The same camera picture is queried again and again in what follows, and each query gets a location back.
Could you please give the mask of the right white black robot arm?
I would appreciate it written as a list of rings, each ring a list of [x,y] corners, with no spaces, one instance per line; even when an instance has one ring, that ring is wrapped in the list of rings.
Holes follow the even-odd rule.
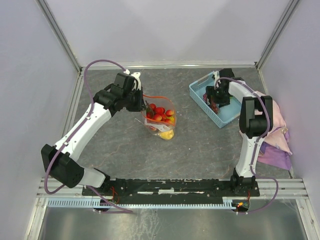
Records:
[[[230,105],[231,98],[241,103],[239,130],[242,147],[228,185],[233,195],[246,195],[257,186],[259,150],[273,128],[273,99],[269,95],[260,96],[242,78],[235,77],[230,68],[214,71],[212,79],[213,85],[206,87],[206,102],[216,114]]]

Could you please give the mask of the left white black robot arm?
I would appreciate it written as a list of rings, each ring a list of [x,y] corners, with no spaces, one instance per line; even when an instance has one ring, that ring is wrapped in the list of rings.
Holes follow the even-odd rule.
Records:
[[[122,109],[140,112],[144,109],[140,76],[140,72],[118,73],[114,83],[94,95],[84,115],[62,139],[53,146],[43,146],[41,156],[46,177],[52,177],[68,188],[91,186],[99,195],[110,191],[108,175],[82,167],[77,160],[95,133],[117,112]]]

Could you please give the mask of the clear orange zip top bag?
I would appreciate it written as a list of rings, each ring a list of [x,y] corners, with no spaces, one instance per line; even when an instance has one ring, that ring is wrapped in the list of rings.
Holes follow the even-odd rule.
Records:
[[[141,112],[142,123],[150,131],[163,140],[171,140],[175,135],[177,115],[175,106],[164,96],[143,95],[146,109]]]

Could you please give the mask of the red strawberry bunch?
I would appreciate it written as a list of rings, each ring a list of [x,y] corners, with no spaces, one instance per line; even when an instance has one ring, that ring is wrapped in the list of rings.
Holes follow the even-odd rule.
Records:
[[[173,109],[158,106],[155,103],[146,103],[145,117],[151,123],[174,125],[176,122],[175,111]]]

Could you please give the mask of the purple grape bunch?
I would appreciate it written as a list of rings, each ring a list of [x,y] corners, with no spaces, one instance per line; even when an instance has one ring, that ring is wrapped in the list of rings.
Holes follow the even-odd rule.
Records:
[[[217,104],[214,101],[214,98],[212,95],[208,95],[207,93],[205,93],[203,95],[203,100],[206,103],[206,105],[215,113],[218,114],[219,113],[219,107],[217,106]]]

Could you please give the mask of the yellow mango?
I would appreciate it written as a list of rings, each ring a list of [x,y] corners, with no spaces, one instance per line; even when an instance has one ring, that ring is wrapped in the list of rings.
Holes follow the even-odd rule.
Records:
[[[160,138],[164,140],[171,140],[174,137],[175,133],[174,133],[174,130],[171,129],[168,131],[160,132],[158,135]]]

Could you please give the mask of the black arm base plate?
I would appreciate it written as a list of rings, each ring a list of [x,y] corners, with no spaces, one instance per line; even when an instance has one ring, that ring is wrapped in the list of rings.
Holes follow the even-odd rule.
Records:
[[[223,197],[259,197],[258,183],[236,185],[233,180],[209,179],[123,179],[110,180],[97,189],[106,197],[119,197],[120,204],[175,205],[221,204]]]

